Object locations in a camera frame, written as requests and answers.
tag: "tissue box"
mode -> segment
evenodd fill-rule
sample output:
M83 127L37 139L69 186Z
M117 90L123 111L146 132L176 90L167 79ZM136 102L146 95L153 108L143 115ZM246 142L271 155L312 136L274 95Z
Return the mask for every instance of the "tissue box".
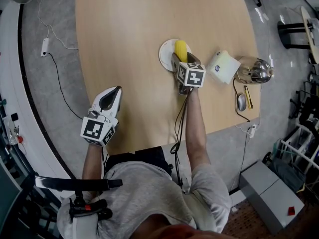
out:
M229 84L237 72L240 63L226 50L218 51L207 65L208 73L216 80Z

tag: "wooden table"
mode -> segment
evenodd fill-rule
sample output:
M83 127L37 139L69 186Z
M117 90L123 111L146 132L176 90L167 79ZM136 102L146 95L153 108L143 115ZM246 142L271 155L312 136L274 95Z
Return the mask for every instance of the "wooden table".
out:
M111 154L176 142L174 122L184 97L159 61L166 40L185 40L203 64L218 49L258 56L244 0L76 0L76 30L89 100L106 88L123 88ZM244 92L242 84L237 89ZM254 109L243 115L253 119L260 86L249 91ZM207 76L199 94L207 133L245 121L235 113L231 84Z
M314 41L309 30L308 19L310 19L311 16L303 6L301 6L301 14L303 17L302 23L283 24L281 21L278 22L277 29L280 40L286 49L310 50L313 55L312 62L314 64L319 64L319 47L314 45ZM290 38L291 33L305 33L309 44L292 44Z

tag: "fiducial marker cube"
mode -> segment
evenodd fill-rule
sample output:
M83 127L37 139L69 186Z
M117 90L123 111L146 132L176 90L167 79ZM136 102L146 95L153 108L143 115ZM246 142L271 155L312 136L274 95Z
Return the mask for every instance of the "fiducial marker cube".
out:
M81 136L88 143L105 147L114 133L115 129L109 121L101 121L88 117L83 118Z
M206 75L204 65L180 62L178 65L177 79L189 87L203 87Z

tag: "computer mouse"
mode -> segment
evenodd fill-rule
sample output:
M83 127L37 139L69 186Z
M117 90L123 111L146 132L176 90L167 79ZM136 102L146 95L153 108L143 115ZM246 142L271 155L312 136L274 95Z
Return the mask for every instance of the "computer mouse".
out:
M240 94L237 98L238 110L241 112L244 111L247 107L246 105L246 96L244 94Z

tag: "power strip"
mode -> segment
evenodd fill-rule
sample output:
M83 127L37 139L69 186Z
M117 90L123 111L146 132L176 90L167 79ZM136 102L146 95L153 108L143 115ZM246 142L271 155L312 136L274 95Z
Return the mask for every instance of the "power strip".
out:
M251 126L251 128L249 129L249 132L248 132L249 133L249 138L254 138L256 129L257 129L257 125L253 124Z
M41 57L45 57L47 54L44 54L45 52L48 52L49 48L49 38L44 38L42 43L42 50L41 50Z

